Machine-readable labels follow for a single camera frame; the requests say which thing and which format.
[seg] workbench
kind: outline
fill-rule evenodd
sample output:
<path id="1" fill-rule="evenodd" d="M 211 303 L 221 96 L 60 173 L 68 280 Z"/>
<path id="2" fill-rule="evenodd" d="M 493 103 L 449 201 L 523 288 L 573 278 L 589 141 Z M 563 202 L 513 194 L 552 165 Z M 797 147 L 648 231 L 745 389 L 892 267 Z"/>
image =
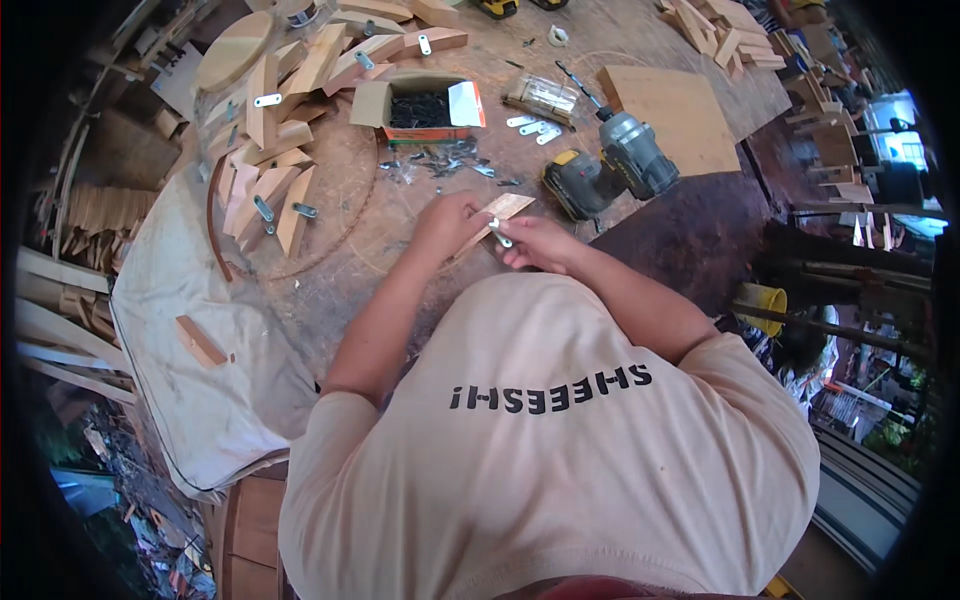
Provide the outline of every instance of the workbench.
<path id="1" fill-rule="evenodd" d="M 318 379 L 326 373 L 347 323 L 403 252 L 417 215 L 436 195 L 438 186 L 445 194 L 475 190 L 484 204 L 506 192 L 534 196 L 538 199 L 521 214 L 549 216 L 587 242 L 598 235 L 593 223 L 574 225 L 540 181 L 543 166 L 563 150 L 575 147 L 589 153 L 598 151 L 600 123 L 593 116 L 593 106 L 583 98 L 577 108 L 576 132 L 564 128 L 559 138 L 538 146 L 533 135 L 520 136 L 505 123 L 507 118 L 522 114 L 499 101 L 503 85 L 521 73 L 506 60 L 522 64 L 528 73 L 570 84 L 554 64 L 561 60 L 601 102 L 603 94 L 594 75 L 605 65 L 702 73 L 709 79 L 736 141 L 790 106 L 772 71 L 747 69 L 742 80 L 732 82 L 711 57 L 700 55 L 680 33 L 657 19 L 652 1 L 574 0 L 558 12 L 545 12 L 526 2 L 519 8 L 515 16 L 494 21 L 468 2 L 461 3 L 457 7 L 459 29 L 469 34 L 466 47 L 398 63 L 401 68 L 454 71 L 477 82 L 487 115 L 487 127 L 475 128 L 473 132 L 478 139 L 477 156 L 490 160 L 489 166 L 496 170 L 495 178 L 483 177 L 467 168 L 452 177 L 431 179 L 433 174 L 428 169 L 406 166 L 406 158 L 419 152 L 420 147 L 400 146 L 392 150 L 382 132 L 351 126 L 348 120 L 352 92 L 340 92 L 329 101 L 330 113 L 312 122 L 315 141 L 304 147 L 320 165 L 322 181 L 310 199 L 320 214 L 307 226 L 300 257 L 285 258 L 280 245 L 272 239 L 262 242 L 253 252 L 241 254 L 232 238 L 220 236 L 225 258 L 239 271 L 245 271 L 244 276 L 258 280 L 294 348 Z M 411 21 L 406 29 L 411 30 L 414 23 L 425 27 L 419 21 Z M 565 48 L 547 43 L 551 25 L 569 33 Z M 273 40 L 269 49 L 308 36 L 306 29 L 288 30 Z M 530 38 L 536 41 L 523 47 L 522 42 Z M 219 94 L 202 95 L 198 113 L 209 112 L 244 81 L 241 79 Z M 211 135 L 212 132 L 201 131 L 202 142 Z M 400 160 L 404 167 L 378 167 L 381 162 L 393 160 Z M 499 180 L 513 178 L 520 180 L 521 185 L 496 185 Z M 601 216 L 602 228 L 613 227 L 641 205 L 625 193 Z M 222 214 L 215 216 L 215 223 L 222 222 Z M 491 249 L 492 236 L 488 236 L 461 261 L 444 267 L 430 283 L 408 346 L 409 356 L 420 351 L 441 316 L 465 288 L 506 270 Z"/>

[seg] round wooden disc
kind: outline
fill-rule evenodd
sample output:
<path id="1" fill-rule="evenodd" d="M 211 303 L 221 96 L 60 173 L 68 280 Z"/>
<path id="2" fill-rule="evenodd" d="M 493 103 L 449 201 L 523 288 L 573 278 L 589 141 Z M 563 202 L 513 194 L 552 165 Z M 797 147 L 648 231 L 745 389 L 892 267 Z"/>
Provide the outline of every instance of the round wooden disc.
<path id="1" fill-rule="evenodd" d="M 248 14 L 227 27 L 197 66 L 197 86 L 213 92 L 235 82 L 260 58 L 273 28 L 274 18 L 265 11 Z"/>

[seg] yellow bucket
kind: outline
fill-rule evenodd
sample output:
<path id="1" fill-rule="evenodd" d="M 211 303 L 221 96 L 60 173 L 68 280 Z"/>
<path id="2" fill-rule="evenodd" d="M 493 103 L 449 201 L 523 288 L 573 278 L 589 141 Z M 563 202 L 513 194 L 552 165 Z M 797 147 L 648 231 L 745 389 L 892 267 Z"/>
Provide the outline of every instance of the yellow bucket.
<path id="1" fill-rule="evenodd" d="M 756 306 L 757 308 L 772 310 L 778 313 L 786 312 L 786 292 L 781 288 L 767 287 L 755 283 L 741 283 L 740 288 L 736 291 L 736 301 L 741 304 Z M 780 328 L 783 327 L 783 323 L 778 321 L 758 319 L 757 317 L 748 317 L 746 315 L 737 315 L 737 317 L 758 328 L 770 337 L 774 337 L 780 333 Z"/>

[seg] beige t-shirt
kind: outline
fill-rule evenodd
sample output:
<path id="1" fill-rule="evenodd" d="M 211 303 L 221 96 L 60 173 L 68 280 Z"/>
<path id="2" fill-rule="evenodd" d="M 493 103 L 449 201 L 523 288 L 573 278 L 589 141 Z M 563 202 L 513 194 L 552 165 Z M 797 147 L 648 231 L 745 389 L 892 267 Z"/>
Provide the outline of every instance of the beige t-shirt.
<path id="1" fill-rule="evenodd" d="M 757 594 L 810 520 L 819 465 L 738 337 L 674 367 L 574 279 L 506 274 L 453 303 L 382 417 L 320 399 L 280 554 L 304 600 L 491 598 L 582 574 Z"/>

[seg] hand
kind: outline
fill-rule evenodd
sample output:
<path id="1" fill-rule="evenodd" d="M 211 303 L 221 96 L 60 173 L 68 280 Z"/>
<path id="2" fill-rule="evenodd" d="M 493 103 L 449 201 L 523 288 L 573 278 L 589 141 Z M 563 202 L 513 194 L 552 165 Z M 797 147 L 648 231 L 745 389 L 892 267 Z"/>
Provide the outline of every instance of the hand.
<path id="1" fill-rule="evenodd" d="M 493 215 L 481 207 L 472 191 L 435 197 L 417 217 L 407 251 L 439 267 L 490 222 Z"/>
<path id="2" fill-rule="evenodd" d="M 514 269 L 534 266 L 549 273 L 568 275 L 573 260 L 586 245 L 550 219 L 516 217 L 500 222 L 500 231 L 514 241 L 509 250 L 500 245 L 496 253 Z"/>

